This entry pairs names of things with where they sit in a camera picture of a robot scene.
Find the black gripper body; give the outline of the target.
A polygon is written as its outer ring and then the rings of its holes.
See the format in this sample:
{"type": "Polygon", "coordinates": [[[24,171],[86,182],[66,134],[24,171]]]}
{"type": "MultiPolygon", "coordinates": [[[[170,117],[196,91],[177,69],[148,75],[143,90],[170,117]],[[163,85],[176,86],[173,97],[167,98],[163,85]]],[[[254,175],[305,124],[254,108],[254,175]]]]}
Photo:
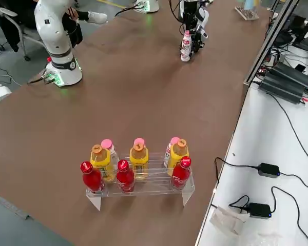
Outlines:
{"type": "Polygon", "coordinates": [[[197,9],[197,1],[183,1],[183,18],[192,18],[197,9]]]}
{"type": "Polygon", "coordinates": [[[196,34],[195,35],[195,53],[199,51],[199,49],[203,48],[205,43],[202,41],[202,35],[196,34]]]}

